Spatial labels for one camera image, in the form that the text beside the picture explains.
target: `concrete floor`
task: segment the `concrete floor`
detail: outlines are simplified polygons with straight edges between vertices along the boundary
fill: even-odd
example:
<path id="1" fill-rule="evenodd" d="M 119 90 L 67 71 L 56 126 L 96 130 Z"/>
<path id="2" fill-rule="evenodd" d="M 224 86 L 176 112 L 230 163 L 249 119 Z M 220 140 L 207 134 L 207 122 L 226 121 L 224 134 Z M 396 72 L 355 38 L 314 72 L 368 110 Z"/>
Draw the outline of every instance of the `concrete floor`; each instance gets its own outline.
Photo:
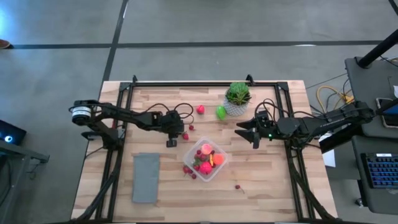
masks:
<path id="1" fill-rule="evenodd" d="M 16 46 L 0 50 L 0 119 L 27 130 L 26 146 L 51 155 L 34 180 L 27 178 L 14 223 L 69 219 L 87 142 L 67 108 L 74 100 L 97 98 L 107 72 L 110 80 L 132 75 L 140 80 L 236 80 L 248 73 L 257 80 L 299 79 L 308 87 L 311 104 L 320 108 L 317 88 L 341 89 L 347 79 L 341 75 L 344 59 L 374 47 L 117 49 L 106 71 L 112 50 L 95 47 L 112 44 L 122 2 L 0 1 L 0 39 Z M 382 40 L 398 22 L 387 0 L 130 0 L 123 14 L 119 43 Z M 385 54 L 397 55 L 395 47 Z M 321 94 L 324 101 L 328 94 Z M 396 223 L 395 216 L 353 204 L 359 196 L 355 181 L 331 179 L 331 187 L 340 218 Z"/>

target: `green fruit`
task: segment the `green fruit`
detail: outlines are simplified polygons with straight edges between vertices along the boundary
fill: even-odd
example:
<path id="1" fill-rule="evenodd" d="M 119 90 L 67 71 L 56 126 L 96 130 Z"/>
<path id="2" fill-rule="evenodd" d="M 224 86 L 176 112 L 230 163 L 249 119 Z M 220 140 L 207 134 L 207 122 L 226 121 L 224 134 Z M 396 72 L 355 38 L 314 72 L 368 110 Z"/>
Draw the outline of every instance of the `green fruit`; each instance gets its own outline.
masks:
<path id="1" fill-rule="evenodd" d="M 225 116 L 226 116 L 226 111 L 225 111 L 224 106 L 218 106 L 217 110 L 216 110 L 216 114 L 217 114 L 218 119 L 224 120 Z"/>

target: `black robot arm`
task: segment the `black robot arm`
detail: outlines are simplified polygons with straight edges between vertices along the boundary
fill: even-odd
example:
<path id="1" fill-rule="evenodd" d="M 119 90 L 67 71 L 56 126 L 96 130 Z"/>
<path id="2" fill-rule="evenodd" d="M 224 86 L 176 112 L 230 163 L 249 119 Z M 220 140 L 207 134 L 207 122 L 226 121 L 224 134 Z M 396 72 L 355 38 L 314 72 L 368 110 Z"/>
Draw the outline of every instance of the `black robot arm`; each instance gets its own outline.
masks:
<path id="1" fill-rule="evenodd" d="M 135 124 L 145 131 L 158 131 L 169 135 L 167 147 L 175 147 L 175 138 L 184 132 L 184 123 L 176 110 L 169 110 L 166 114 L 160 111 L 135 112 L 113 106 L 111 103 L 100 103 L 96 100 L 77 100 L 72 110 L 72 122 L 79 126 L 87 126 L 92 131 L 82 133 L 88 140 L 101 137 L 104 148 L 118 146 L 120 133 L 116 127 L 109 128 L 102 120 L 111 118 Z"/>
<path id="2" fill-rule="evenodd" d="M 374 116 L 374 111 L 360 101 L 320 116 L 280 118 L 277 122 L 270 120 L 267 111 L 260 111 L 252 120 L 236 124 L 246 130 L 235 130 L 235 133 L 253 142 L 254 149 L 259 147 L 261 138 L 289 140 L 292 147 L 303 148 L 315 136 L 346 124 L 368 123 Z"/>

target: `plastic bowl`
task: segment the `plastic bowl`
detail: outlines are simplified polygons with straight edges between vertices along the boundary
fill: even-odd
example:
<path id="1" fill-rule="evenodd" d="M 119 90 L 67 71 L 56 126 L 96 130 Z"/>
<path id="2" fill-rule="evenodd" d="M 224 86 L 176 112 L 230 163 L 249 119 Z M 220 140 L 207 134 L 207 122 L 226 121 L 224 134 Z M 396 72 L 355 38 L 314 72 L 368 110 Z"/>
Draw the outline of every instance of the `plastic bowl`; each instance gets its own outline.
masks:
<path id="1" fill-rule="evenodd" d="M 213 170 L 208 175 L 202 174 L 201 172 L 198 172 L 195 169 L 193 169 L 193 163 L 195 162 L 194 156 L 197 153 L 197 150 L 200 150 L 201 146 L 204 144 L 211 145 L 213 147 L 213 150 L 215 151 L 215 154 L 222 154 L 224 156 L 224 162 L 221 165 L 218 165 L 215 168 L 213 168 Z M 187 165 L 193 171 L 193 173 L 197 175 L 197 177 L 201 178 L 201 180 L 203 180 L 204 182 L 209 182 L 212 180 L 212 178 L 214 178 L 214 176 L 218 173 L 218 171 L 220 171 L 221 168 L 223 168 L 223 166 L 227 163 L 228 155 L 212 140 L 208 139 L 207 137 L 202 137 L 187 153 L 185 153 L 183 161 L 185 165 Z"/>

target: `shoe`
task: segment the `shoe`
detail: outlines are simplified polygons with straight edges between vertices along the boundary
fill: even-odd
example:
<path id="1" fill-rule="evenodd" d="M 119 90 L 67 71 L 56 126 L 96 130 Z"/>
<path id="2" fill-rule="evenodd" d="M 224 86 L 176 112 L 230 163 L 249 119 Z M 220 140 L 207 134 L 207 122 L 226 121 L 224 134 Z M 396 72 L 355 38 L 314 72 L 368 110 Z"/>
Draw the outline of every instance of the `shoe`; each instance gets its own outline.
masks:
<path id="1" fill-rule="evenodd" d="M 10 46 L 10 42 L 0 39 L 0 49 L 6 49 Z"/>

